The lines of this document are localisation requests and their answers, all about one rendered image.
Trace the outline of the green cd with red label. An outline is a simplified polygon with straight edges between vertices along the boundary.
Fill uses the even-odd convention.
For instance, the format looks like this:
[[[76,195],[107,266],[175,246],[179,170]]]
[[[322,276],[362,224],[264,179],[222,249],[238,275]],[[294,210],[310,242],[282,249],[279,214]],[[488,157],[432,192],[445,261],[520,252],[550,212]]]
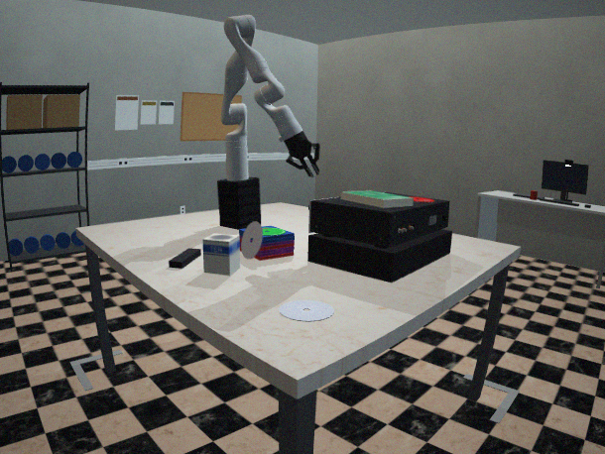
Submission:
[[[281,235],[281,234],[285,234],[286,231],[283,229],[279,229],[279,228],[262,228],[263,229],[263,236],[274,236],[274,235]],[[265,231],[269,231],[269,232],[265,232]]]

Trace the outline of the grey disc with centre hole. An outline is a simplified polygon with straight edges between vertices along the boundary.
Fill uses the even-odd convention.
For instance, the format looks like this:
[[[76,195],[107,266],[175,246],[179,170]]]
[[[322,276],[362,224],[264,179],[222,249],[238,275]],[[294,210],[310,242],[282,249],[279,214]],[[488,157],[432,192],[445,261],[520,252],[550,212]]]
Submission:
[[[251,238],[253,241],[251,243]],[[250,223],[244,231],[241,251],[246,259],[254,258],[259,252],[263,241],[263,229],[259,222]]]

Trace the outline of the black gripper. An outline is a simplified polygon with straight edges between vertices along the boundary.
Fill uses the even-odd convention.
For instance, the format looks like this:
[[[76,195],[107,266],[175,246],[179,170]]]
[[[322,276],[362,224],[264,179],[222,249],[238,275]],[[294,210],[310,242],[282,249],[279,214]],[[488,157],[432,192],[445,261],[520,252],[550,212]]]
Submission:
[[[319,143],[312,144],[306,137],[303,131],[298,134],[284,140],[287,148],[290,151],[290,155],[287,159],[287,163],[298,168],[299,170],[305,169],[308,176],[313,177],[310,169],[307,167],[304,158],[307,157],[309,161],[311,161],[311,165],[316,174],[319,174],[319,169],[316,165],[316,162],[319,160]],[[315,149],[314,151],[314,159],[311,156],[311,146]],[[294,163],[292,157],[301,161],[302,166]]]

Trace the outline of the black rectangular bar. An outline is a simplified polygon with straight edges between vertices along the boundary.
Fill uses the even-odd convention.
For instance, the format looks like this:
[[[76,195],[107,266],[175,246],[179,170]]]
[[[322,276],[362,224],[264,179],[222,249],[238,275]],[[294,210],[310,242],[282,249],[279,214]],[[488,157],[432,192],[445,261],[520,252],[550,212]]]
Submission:
[[[201,249],[191,249],[183,251],[179,255],[169,260],[169,268],[183,269],[189,263],[201,256]]]

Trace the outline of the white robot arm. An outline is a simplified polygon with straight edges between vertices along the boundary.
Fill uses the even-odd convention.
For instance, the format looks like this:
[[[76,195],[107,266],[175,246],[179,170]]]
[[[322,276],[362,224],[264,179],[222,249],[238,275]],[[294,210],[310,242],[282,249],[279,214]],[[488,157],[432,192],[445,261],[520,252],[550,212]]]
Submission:
[[[264,58],[251,48],[255,30],[256,22],[252,15],[233,16],[224,22],[224,32],[236,51],[225,67],[221,122],[223,125],[240,125],[225,136],[226,170],[228,168],[228,177],[227,174],[226,177],[229,181],[249,178],[247,109],[243,103],[231,104],[234,96],[246,83],[248,71],[255,83],[268,81],[268,84],[255,92],[254,97],[278,127],[280,142],[303,130],[287,105],[281,107],[272,105],[285,96],[285,88],[271,74]]]

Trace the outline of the silver cd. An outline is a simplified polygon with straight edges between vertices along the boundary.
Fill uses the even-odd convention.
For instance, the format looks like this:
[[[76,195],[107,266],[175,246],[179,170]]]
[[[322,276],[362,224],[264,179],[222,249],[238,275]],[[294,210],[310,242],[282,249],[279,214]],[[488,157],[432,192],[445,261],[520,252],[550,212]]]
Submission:
[[[309,309],[309,311],[304,311]],[[333,315],[334,309],[327,303],[315,300],[295,300],[280,306],[280,313],[292,320],[318,321]]]

